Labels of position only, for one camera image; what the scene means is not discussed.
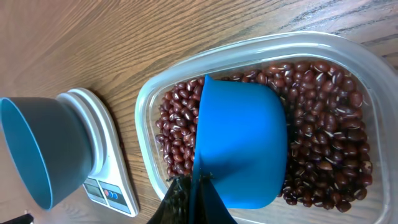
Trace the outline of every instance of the white kitchen scale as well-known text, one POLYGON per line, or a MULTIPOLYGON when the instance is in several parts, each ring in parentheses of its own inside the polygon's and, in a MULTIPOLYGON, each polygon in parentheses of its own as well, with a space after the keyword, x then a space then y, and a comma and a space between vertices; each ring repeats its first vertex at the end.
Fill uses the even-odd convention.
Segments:
POLYGON ((83 184, 88 197, 93 202, 135 217, 139 208, 109 111, 94 93, 84 88, 61 93, 57 100, 76 112, 90 139, 93 168, 83 184))

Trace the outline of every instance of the wooden table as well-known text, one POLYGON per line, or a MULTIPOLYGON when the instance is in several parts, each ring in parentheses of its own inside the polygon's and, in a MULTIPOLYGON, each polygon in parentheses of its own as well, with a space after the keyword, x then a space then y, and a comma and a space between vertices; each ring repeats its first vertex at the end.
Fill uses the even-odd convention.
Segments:
POLYGON ((398 2, 0 1, 0 96, 44 96, 78 86, 108 102, 140 205, 128 218, 89 201, 83 188, 52 211, 30 198, 1 139, 0 222, 32 212, 36 223, 146 223, 160 200, 134 124, 141 86, 195 53, 261 35, 316 30, 369 47, 398 69, 398 2))

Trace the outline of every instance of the blue measuring cup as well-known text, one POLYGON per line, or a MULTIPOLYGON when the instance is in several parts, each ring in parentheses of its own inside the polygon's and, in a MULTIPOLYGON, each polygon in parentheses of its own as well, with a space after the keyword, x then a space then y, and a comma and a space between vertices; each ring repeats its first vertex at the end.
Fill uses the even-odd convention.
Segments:
POLYGON ((280 192, 286 162, 287 127, 279 97, 264 85, 206 76, 194 185, 201 175, 211 175, 227 208, 262 208, 280 192))

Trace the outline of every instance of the clear plastic container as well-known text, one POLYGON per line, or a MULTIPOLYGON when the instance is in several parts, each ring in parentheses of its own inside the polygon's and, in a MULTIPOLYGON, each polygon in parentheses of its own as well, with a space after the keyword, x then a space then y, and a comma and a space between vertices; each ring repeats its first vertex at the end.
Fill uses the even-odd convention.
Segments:
POLYGON ((276 198, 257 210, 230 209, 238 223, 398 223, 398 76, 383 59, 363 46, 336 35, 319 32, 291 32, 244 40, 196 54, 151 78, 141 89, 136 103, 136 128, 150 182, 160 198, 168 189, 167 166, 155 121, 164 93, 177 82, 226 70, 275 60, 294 61, 322 58, 350 71, 364 93, 363 105, 368 143, 371 145, 373 184, 363 201, 353 202, 350 211, 287 205, 276 198))

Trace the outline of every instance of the gray bowl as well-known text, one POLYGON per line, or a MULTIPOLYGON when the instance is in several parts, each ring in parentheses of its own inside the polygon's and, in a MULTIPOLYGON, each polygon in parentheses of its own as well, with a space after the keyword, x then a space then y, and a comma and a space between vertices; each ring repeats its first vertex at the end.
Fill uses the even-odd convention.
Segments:
POLYGON ((75 191, 92 165, 88 135, 75 112, 49 98, 1 98, 9 152, 29 193, 49 210, 75 191))

